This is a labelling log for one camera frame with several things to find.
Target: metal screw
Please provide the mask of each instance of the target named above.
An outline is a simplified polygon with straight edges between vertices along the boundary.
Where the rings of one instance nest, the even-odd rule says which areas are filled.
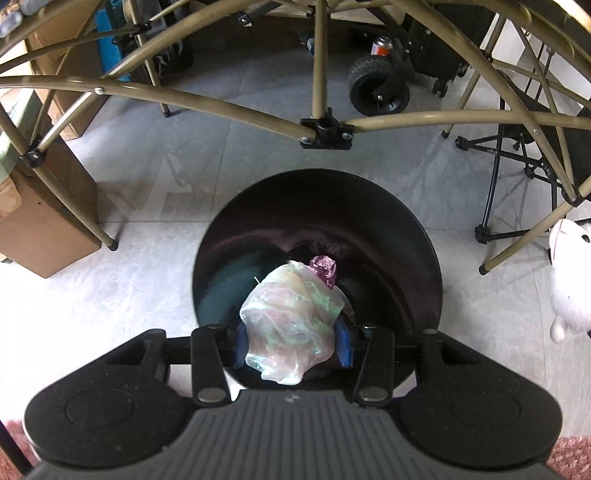
[[[209,387],[199,390],[197,399],[203,403],[219,403],[226,398],[226,392],[218,387]]]
[[[363,387],[359,390],[359,397],[366,402],[379,402],[388,398],[388,392],[382,387]]]

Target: iridescent plastic bag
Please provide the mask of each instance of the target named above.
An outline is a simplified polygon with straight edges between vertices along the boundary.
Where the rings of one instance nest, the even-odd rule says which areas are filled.
[[[343,302],[311,269],[290,261],[257,285],[240,308],[248,332],[246,364],[263,380],[297,385],[335,351]]]

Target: pink carpet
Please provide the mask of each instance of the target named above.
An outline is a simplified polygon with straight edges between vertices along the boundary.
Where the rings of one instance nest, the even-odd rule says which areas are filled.
[[[23,452],[25,452],[29,461],[35,465],[37,463],[37,458],[35,457],[31,444],[27,440],[25,432],[22,429],[22,421],[10,420],[6,424],[6,428],[10,432],[10,435],[12,435],[12,438],[15,439],[17,445]],[[18,473],[16,468],[14,468],[14,465],[8,460],[6,455],[4,455],[4,452],[0,450],[0,480],[18,480],[20,477],[21,474]]]
[[[27,458],[35,465],[37,458],[22,429],[22,422],[11,420],[6,427]],[[591,480],[591,437],[558,439],[548,465],[567,480]],[[18,480],[19,478],[20,474],[0,451],[0,480]]]

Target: white plush toy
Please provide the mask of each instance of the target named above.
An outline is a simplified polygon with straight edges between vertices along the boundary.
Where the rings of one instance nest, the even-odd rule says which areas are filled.
[[[591,225],[559,220],[550,231],[552,308],[556,314],[550,338],[591,330]]]

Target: curved metal pole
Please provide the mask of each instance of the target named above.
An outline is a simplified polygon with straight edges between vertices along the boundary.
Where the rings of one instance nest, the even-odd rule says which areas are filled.
[[[28,142],[20,133],[19,129],[10,120],[6,110],[0,106],[0,128],[6,133],[8,139],[13,144],[19,155],[25,155],[29,149]],[[58,198],[64,206],[71,211],[71,213],[78,218],[81,223],[88,228],[101,242],[103,242],[109,249],[116,250],[117,242],[107,235],[98,224],[90,218],[84,211],[78,208],[76,202],[72,200],[70,193],[61,185],[61,183],[53,176],[45,165],[34,168],[33,171],[39,179],[50,189],[50,191]]]
[[[164,10],[161,10],[160,12],[155,14],[152,18],[150,18],[150,21],[154,22],[156,20],[159,20],[162,17],[166,17],[166,15],[168,15],[169,13],[174,12],[177,8],[180,8],[183,5],[188,4],[190,1],[191,0],[178,0],[178,2],[175,2],[172,5],[169,5]]]
[[[540,125],[591,130],[591,118],[545,112],[532,112],[532,115]],[[521,116],[513,110],[433,110],[355,118],[346,120],[344,123],[353,125],[355,132],[361,133],[390,128],[444,125],[451,122],[454,124],[518,124],[521,122]]]
[[[587,180],[585,180],[581,184],[581,186],[579,187],[579,193],[582,197],[586,197],[591,193],[591,176],[587,177]],[[563,202],[560,205],[558,205],[558,207],[556,207],[547,217],[545,217],[535,227],[530,229],[525,235],[519,237],[513,244],[505,248],[501,253],[482,264],[479,269],[480,274],[486,275],[497,265],[500,265],[509,257],[516,254],[523,247],[532,243],[545,231],[552,228],[552,226],[556,222],[558,222],[558,220],[564,218],[566,214],[569,213],[573,208],[574,207],[567,202]]]
[[[84,43],[99,40],[100,38],[113,37],[117,35],[128,35],[130,33],[135,33],[137,31],[138,27],[123,27],[109,32],[91,33],[89,35],[82,35],[80,37],[72,38],[70,40],[64,40],[58,43],[54,43],[53,45],[38,48],[36,50],[30,51],[29,53],[25,53],[24,55],[20,55],[19,57],[15,57],[12,60],[5,61],[4,63],[0,64],[0,73],[7,72],[8,70],[13,69],[14,67],[18,67],[20,64],[26,63],[31,60],[35,60],[39,57],[42,57],[43,55],[47,55],[56,50],[75,47],[76,45],[82,45]]]
[[[123,0],[123,2],[124,2],[124,10],[126,7],[125,4],[127,3],[128,11],[131,14],[131,21],[135,25],[138,25],[140,20],[139,20],[138,9],[135,6],[135,0]],[[146,40],[147,40],[146,35],[144,33],[139,33],[135,37],[135,41],[137,42],[138,47],[140,47],[140,48],[142,45],[144,45],[146,43]],[[158,77],[158,72],[156,71],[156,66],[154,65],[154,59],[152,57],[146,57],[146,59],[144,60],[144,66],[146,67],[146,70],[148,71],[148,75],[150,76],[150,81],[152,82],[152,85],[154,85],[155,87],[159,87],[160,86],[160,77]],[[166,103],[161,103],[160,109],[162,110],[162,113],[166,118],[168,118],[170,116],[170,108],[168,108],[168,105],[166,105]]]
[[[580,48],[564,37],[555,28],[532,14],[526,7],[507,0],[471,0],[499,15],[509,18],[513,23],[539,38],[544,44],[569,62],[578,72],[591,82],[591,58],[583,54]]]
[[[538,76],[535,73],[530,72],[529,70],[525,70],[521,67],[518,67],[517,65],[512,65],[511,63],[507,63],[504,61],[493,59],[492,64],[496,65],[499,68],[505,69],[505,70],[512,70],[513,72],[517,72],[520,75],[532,78],[534,80],[538,79]],[[574,93],[572,90],[568,90],[568,88],[559,84],[558,82],[555,82],[550,79],[546,79],[546,80],[548,81],[548,85],[550,88],[552,88],[552,90],[556,90],[557,92],[562,93],[564,96],[567,96],[570,99],[573,99],[575,102],[578,102],[581,105],[591,109],[591,102],[589,100],[587,100],[586,98],[581,97],[577,93]]]
[[[104,77],[117,78],[131,72],[139,66],[146,58],[153,56],[163,48],[172,45],[181,38],[207,27],[212,23],[221,20],[228,15],[232,15],[245,9],[255,0],[217,0],[214,4],[208,5],[194,14],[183,18],[181,21],[168,27],[156,37],[148,40],[143,46],[134,50],[131,54],[121,60],[111,71],[103,75]],[[90,106],[98,95],[95,93],[85,93],[64,113],[64,115],[55,123],[51,130],[43,137],[39,146],[39,151],[43,152],[58,137],[62,130],[80,115],[88,106]]]
[[[69,90],[71,92],[93,92],[96,89],[102,89],[103,95],[121,95],[150,102],[170,103],[189,110],[211,113],[228,120],[254,125],[294,140],[299,140],[302,137],[314,138],[316,136],[316,133],[310,128],[268,113],[235,105],[224,100],[197,95],[196,93],[154,87],[143,83],[120,82],[113,79],[83,79],[80,77],[65,79],[53,75],[0,77],[0,88],[8,87],[45,88]]]
[[[519,122],[523,123],[523,126],[535,138],[541,152],[552,166],[567,195],[571,200],[574,200],[576,194],[573,185],[569,182],[566,172],[552,149],[550,142],[548,142],[546,135],[544,135],[539,124],[536,123],[531,112],[525,107],[518,95],[484,57],[478,47],[447,18],[423,0],[392,0],[392,3],[398,5],[425,27],[431,29],[435,35],[453,48],[470,65],[480,71],[480,74],[503,97],[509,107],[518,113],[520,117]]]
[[[521,27],[513,24],[523,46],[525,47],[525,54],[530,58],[530,61],[534,64],[534,71],[538,74],[538,81],[542,88],[544,89],[544,94],[546,95],[546,100],[548,100],[548,106],[550,107],[550,111],[552,113],[558,113],[558,109],[556,108],[556,102],[554,101],[554,97],[552,96],[552,92],[550,91],[550,87],[548,85],[548,81],[546,81],[546,77],[544,74],[544,69],[540,65],[540,61],[538,57],[535,55],[533,48],[531,48],[530,42],[527,40],[525,34]],[[566,176],[569,178],[569,182],[574,184],[574,175],[573,175],[573,166],[570,162],[570,154],[569,154],[569,146],[566,143],[566,137],[564,136],[564,130],[562,127],[556,127],[556,134],[558,135],[558,143],[560,144],[560,151],[562,153],[562,160],[564,163],[564,170],[566,171]]]
[[[312,75],[312,118],[326,115],[327,23],[326,0],[316,0],[314,12],[314,72]]]
[[[505,17],[503,17],[502,15],[499,15],[499,18],[497,19],[496,24],[495,24],[495,28],[493,29],[491,37],[488,39],[488,42],[486,43],[486,47],[484,49],[484,51],[486,53],[488,53],[489,55],[492,54],[492,51],[495,49],[496,43],[499,41],[499,37],[501,36],[501,32],[503,31],[503,28],[505,27],[506,21],[507,21],[507,19]],[[470,98],[470,95],[474,91],[474,88],[476,87],[476,84],[478,83],[479,79],[480,79],[480,72],[478,72],[477,70],[474,70],[474,73],[472,73],[472,77],[470,77],[470,81],[468,82],[468,85],[466,86],[464,93],[462,93],[462,97],[460,98],[460,101],[457,103],[457,107],[456,107],[457,110],[461,110],[462,108],[464,108],[466,106],[466,104],[468,103],[468,99]],[[445,127],[443,129],[443,132],[441,133],[442,136],[444,138],[447,138],[449,136],[449,134],[451,133],[452,128],[453,128],[453,125],[448,125],[447,127]]]
[[[58,16],[62,12],[80,4],[85,0],[53,0],[46,7],[41,8],[35,15],[26,17],[22,24],[0,40],[0,57],[22,42],[40,26]]]
[[[82,28],[80,29],[80,34],[78,35],[77,38],[83,38],[89,32],[89,30],[91,28],[93,28],[93,26],[95,24],[96,14],[102,8],[104,8],[104,4],[105,4],[105,0],[100,0],[96,4],[96,7],[94,8],[92,13],[88,16],[88,18],[86,19],[86,21],[82,25]],[[73,46],[69,46],[67,48],[66,52],[62,55],[61,60],[60,60],[60,64],[56,68],[55,75],[61,74],[61,70],[64,67],[64,65],[66,64],[66,60],[70,56],[70,53],[72,52],[72,48],[73,48]],[[39,131],[39,128],[40,128],[41,124],[43,123],[43,120],[45,120],[45,117],[49,112],[49,108],[50,108],[51,103],[52,103],[55,96],[56,96],[55,90],[49,90],[47,92],[47,96],[45,98],[45,101],[41,105],[41,109],[39,110],[39,113],[37,115],[37,119],[35,120],[35,125],[33,126],[33,130],[31,131],[31,136],[29,139],[30,144],[32,144],[33,140],[37,138],[37,132]]]

